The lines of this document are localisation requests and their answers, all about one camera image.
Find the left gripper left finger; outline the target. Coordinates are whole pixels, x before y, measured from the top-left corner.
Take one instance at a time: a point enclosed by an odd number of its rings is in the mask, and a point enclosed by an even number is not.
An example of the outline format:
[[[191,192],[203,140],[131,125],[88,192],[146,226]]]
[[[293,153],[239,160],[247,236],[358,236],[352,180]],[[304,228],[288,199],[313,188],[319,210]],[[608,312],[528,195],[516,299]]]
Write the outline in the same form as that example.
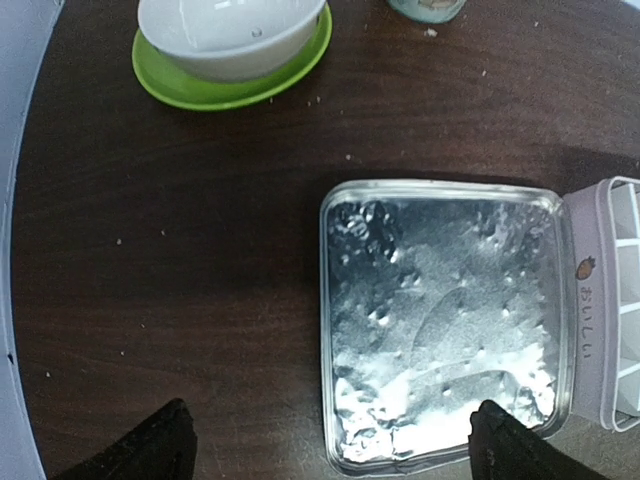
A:
[[[58,479],[185,479],[194,475],[198,440],[184,400],[175,398],[104,451]]]

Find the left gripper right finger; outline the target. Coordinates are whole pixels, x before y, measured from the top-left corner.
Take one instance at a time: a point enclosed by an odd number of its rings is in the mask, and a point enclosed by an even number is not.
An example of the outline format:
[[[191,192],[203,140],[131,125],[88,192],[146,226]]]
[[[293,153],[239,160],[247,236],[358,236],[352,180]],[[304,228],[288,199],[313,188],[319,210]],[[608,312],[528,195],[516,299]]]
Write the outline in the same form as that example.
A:
[[[473,480],[606,480],[560,452],[491,400],[470,416]]]

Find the lilac bunny tin lid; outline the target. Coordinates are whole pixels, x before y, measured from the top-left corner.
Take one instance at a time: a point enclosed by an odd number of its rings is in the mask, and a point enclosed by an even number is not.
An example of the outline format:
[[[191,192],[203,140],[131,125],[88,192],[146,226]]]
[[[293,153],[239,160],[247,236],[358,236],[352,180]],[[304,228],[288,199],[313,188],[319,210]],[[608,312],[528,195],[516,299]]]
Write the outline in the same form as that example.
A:
[[[324,440],[348,477],[467,456],[490,400],[543,438],[574,385],[563,200],[524,186],[353,180],[319,215]]]

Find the lilac tin box with dividers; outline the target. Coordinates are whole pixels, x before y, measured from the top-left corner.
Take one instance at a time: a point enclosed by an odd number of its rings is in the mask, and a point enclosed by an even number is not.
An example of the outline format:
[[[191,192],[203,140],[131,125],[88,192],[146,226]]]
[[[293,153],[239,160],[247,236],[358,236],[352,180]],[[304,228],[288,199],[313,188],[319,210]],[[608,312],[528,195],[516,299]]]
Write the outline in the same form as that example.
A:
[[[606,430],[639,424],[639,182],[570,193],[577,293],[575,414]]]

